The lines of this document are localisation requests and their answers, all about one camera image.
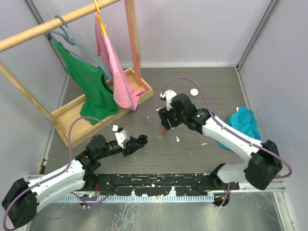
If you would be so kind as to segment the black charging case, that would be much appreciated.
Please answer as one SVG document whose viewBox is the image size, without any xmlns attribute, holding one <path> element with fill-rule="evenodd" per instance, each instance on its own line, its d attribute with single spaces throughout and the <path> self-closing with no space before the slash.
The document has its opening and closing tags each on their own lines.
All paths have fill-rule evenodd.
<svg viewBox="0 0 308 231">
<path fill-rule="evenodd" d="M 138 138 L 138 143 L 142 145 L 146 145 L 148 143 L 148 137 L 146 135 L 140 135 Z"/>
</svg>

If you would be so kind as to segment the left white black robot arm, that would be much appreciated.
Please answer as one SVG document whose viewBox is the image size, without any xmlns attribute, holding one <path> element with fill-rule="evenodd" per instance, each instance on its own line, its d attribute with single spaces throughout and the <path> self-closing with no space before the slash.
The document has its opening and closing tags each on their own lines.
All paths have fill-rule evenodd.
<svg viewBox="0 0 308 231">
<path fill-rule="evenodd" d="M 147 144 L 147 136 L 129 137 L 123 141 L 107 142 L 103 135 L 94 136 L 86 149 L 72 160 L 70 166 L 53 171 L 34 180 L 16 180 L 1 205 L 5 210 L 3 228 L 7 231 L 6 219 L 10 219 L 13 230 L 29 223 L 38 212 L 63 195 L 96 186 L 95 170 L 101 166 L 100 159 L 122 153 L 130 155 Z"/>
</svg>

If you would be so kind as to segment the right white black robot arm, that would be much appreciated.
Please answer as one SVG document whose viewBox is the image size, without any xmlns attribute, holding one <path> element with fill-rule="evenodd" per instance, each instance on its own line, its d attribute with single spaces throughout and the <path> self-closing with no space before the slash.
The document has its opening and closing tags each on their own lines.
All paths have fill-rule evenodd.
<svg viewBox="0 0 308 231">
<path fill-rule="evenodd" d="M 226 145 L 243 159 L 242 164 L 219 164 L 211 172 L 211 184 L 215 189 L 221 190 L 232 182 L 248 182 L 264 190 L 282 169 L 274 142 L 262 142 L 244 135 L 207 109 L 197 109 L 184 93 L 166 90 L 160 94 L 160 99 L 166 102 L 165 107 L 157 109 L 165 130 L 184 124 L 190 130 Z"/>
</svg>

